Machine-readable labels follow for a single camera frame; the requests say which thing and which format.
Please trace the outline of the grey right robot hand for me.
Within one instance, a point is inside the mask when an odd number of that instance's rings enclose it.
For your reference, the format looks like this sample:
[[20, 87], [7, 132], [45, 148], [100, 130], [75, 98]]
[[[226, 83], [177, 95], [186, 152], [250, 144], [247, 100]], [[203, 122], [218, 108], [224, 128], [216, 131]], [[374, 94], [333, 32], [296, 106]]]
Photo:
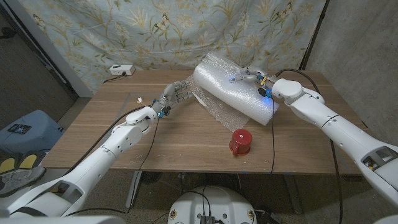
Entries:
[[236, 76], [229, 79], [229, 82], [254, 82], [259, 87], [258, 92], [261, 96], [272, 98], [272, 87], [277, 80], [275, 75], [270, 75], [263, 69], [250, 65], [243, 67]]

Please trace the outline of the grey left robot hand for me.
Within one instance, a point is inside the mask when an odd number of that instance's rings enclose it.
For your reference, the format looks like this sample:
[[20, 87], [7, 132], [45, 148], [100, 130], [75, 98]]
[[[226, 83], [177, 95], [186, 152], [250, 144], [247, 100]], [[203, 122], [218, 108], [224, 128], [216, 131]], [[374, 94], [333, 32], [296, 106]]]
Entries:
[[187, 80], [167, 85], [163, 94], [152, 104], [151, 108], [157, 113], [159, 118], [168, 116], [171, 109], [193, 96], [193, 93], [188, 89], [189, 86], [190, 82]]

